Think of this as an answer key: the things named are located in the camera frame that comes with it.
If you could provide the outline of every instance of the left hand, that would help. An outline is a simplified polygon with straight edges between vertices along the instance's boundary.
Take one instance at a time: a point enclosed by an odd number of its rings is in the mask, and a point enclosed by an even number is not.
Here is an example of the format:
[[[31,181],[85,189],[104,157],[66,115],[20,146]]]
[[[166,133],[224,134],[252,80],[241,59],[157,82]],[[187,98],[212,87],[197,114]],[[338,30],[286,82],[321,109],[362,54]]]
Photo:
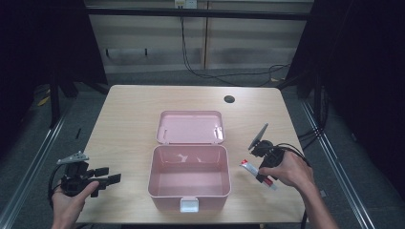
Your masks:
[[[52,196],[53,201],[53,229],[54,228],[74,228],[81,210],[83,210],[86,197],[88,197],[97,187],[98,181],[93,181],[86,186],[75,197],[68,197],[63,194],[59,186]]]

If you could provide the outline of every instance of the metal rail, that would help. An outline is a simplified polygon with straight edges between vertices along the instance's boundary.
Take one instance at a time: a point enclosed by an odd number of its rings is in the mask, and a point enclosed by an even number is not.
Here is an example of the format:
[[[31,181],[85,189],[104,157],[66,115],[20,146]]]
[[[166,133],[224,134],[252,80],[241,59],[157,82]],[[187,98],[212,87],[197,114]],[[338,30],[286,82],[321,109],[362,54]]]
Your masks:
[[[310,122],[310,125],[312,126],[312,129],[318,130],[318,125],[313,117],[312,107],[310,106],[310,104],[308,104],[307,101],[304,101],[302,103],[302,106]],[[336,178],[340,186],[342,187],[349,205],[351,206],[361,228],[374,229],[375,226],[373,225],[372,219],[370,218],[369,213],[363,204],[363,201],[360,199],[359,195],[356,193],[354,187],[352,186],[348,175],[346,174],[342,164],[339,162],[339,158],[331,147],[330,141],[328,140],[325,133],[322,132],[318,136],[318,141],[321,144],[322,149],[324,150],[325,156],[327,157],[330,166],[334,174],[336,175]]]
[[[27,173],[21,179],[17,189],[15,190],[14,194],[12,195],[11,199],[7,203],[6,207],[4,208],[3,212],[0,215],[0,228],[1,229],[9,229],[12,228],[15,219],[18,216],[18,213],[23,206],[30,189],[32,187],[35,178],[40,172],[45,159],[47,158],[49,151],[51,150],[54,141],[56,140],[57,136],[59,135],[60,130],[62,129],[63,123],[65,121],[66,114],[69,112],[73,105],[73,101],[70,101],[68,104],[68,108],[66,109],[65,113],[59,118],[58,122],[54,125],[52,129],[50,129],[41,144],[38,152],[35,155],[35,158],[30,165],[30,168],[27,170]]]
[[[52,13],[78,13],[92,15],[127,15],[127,16],[172,16],[172,17],[215,17],[240,19],[267,19],[307,21],[314,17],[304,12],[275,12],[275,11],[243,11],[243,10],[203,10],[203,9],[169,9],[169,8],[123,8],[86,6],[77,7],[47,7],[41,8],[43,12]]]

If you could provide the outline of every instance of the black wire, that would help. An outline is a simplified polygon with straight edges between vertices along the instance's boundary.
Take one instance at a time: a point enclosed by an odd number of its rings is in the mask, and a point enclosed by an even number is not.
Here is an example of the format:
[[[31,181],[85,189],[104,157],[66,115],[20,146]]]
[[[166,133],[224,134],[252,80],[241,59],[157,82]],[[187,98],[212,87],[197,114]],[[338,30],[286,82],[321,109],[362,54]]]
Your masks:
[[[314,137],[306,146],[303,147],[303,151],[308,148],[309,145],[311,145],[316,139],[318,138],[318,135]]]
[[[88,226],[88,225],[90,225],[90,229],[92,229],[93,227],[95,227],[94,224],[83,224],[83,225],[80,225],[80,226],[76,227],[75,229],[82,229],[82,228],[84,228],[85,226]]]
[[[312,130],[307,131],[304,134],[299,135],[298,138],[302,138],[302,137],[305,137],[305,136],[308,136],[308,135],[316,135],[316,133],[321,133],[322,131],[323,130],[320,129],[320,128],[312,129]]]
[[[49,182],[48,182],[48,202],[50,203],[50,205],[51,205],[51,207],[53,208],[53,202],[52,202],[52,195],[53,195],[53,192],[54,192],[54,189],[56,189],[58,186],[56,186],[56,187],[52,187],[52,185],[53,185],[53,179],[54,179],[54,175],[56,174],[56,172],[57,172],[57,170],[59,170],[59,168],[61,167],[62,165],[57,165],[54,169],[53,169],[53,171],[52,171],[52,174],[51,174],[51,176],[50,176],[50,180],[49,180]]]
[[[300,141],[301,141],[301,142],[304,142],[304,141],[306,141],[306,140],[308,140],[308,139],[313,138],[314,136],[319,136],[319,132],[313,131],[312,133],[310,133],[310,135],[301,136],[301,137],[300,137]]]
[[[292,147],[292,148],[295,150],[295,153],[296,153],[296,154],[298,154],[298,155],[300,155],[300,156],[304,156],[304,154],[303,154],[301,151],[299,151],[295,146],[293,146],[293,145],[291,145],[291,144],[288,144],[288,143],[280,143],[280,144],[277,144],[276,147],[280,147],[280,146],[282,146],[282,145],[287,145],[287,146],[289,146],[289,147]],[[280,147],[280,148],[281,148],[281,149],[291,150],[289,147]]]
[[[265,86],[265,84],[269,83],[271,80],[271,73],[277,72],[282,70],[285,67],[290,66],[290,64],[286,64],[286,65],[273,65],[271,67],[268,68],[267,72],[262,72],[262,73],[228,73],[228,74],[218,74],[218,75],[211,75],[211,74],[205,74],[205,73],[196,73],[190,66],[190,62],[188,61],[188,56],[187,56],[187,48],[185,46],[185,38],[184,38],[184,19],[183,17],[181,17],[181,41],[182,41],[182,57],[183,57],[183,63],[185,68],[190,71],[191,73],[193,73],[194,75],[200,77],[200,78],[204,78],[204,79],[217,79],[223,83],[232,85],[232,86],[236,86],[236,87],[243,87],[243,85],[238,85],[238,84],[234,84],[232,82],[226,81],[221,79],[221,77],[226,77],[226,76],[236,76],[236,75],[261,75],[261,74],[269,74],[269,79],[260,84],[260,85],[256,85],[253,87],[263,87]]]
[[[54,191],[55,191],[58,187],[60,187],[60,186],[62,186],[62,183],[60,183],[60,184],[54,186],[54,187],[52,188],[52,191],[54,192]]]
[[[304,211],[303,219],[301,220],[301,229],[304,229],[307,225],[307,210]]]
[[[296,150],[295,147],[293,147],[294,149],[291,149],[289,147],[285,147],[285,146],[261,146],[261,147],[255,147],[255,149],[280,149],[280,150],[284,150],[284,151],[291,151],[293,153],[295,153],[296,155],[300,156],[300,157],[304,157],[304,154],[301,153],[300,151]]]
[[[325,129],[325,127],[326,127],[326,125],[327,125],[327,121],[328,121],[329,107],[330,107],[330,106],[329,106],[330,100],[329,100],[327,91],[326,91],[325,89],[324,89],[323,99],[324,99],[324,103],[323,103],[323,110],[324,110],[324,112],[322,113],[323,116],[322,116],[322,120],[321,120],[320,126],[321,126],[322,129]]]

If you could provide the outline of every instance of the small black hole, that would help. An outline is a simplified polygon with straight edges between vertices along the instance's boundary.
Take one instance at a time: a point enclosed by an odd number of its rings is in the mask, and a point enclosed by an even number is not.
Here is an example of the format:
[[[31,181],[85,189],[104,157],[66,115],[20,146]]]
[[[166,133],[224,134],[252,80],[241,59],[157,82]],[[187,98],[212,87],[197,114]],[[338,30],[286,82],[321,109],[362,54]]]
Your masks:
[[[224,100],[227,103],[233,103],[233,102],[235,102],[235,97],[232,96],[232,95],[227,95],[227,96],[224,97]]]

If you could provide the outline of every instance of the red and white object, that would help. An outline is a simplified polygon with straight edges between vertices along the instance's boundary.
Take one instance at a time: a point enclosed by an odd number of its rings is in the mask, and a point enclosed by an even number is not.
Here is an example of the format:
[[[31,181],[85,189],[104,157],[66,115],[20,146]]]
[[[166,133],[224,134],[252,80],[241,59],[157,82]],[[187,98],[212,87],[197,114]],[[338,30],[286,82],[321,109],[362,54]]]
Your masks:
[[[259,170],[254,167],[252,164],[250,164],[246,159],[244,159],[240,166],[244,167],[246,170],[248,170],[252,175],[254,175],[255,177],[259,174]],[[273,190],[276,190],[277,187],[276,185],[273,183],[273,181],[266,177],[263,182],[262,182],[266,187],[271,188]]]
[[[160,210],[221,210],[230,193],[222,115],[166,111],[153,153],[148,192]]]

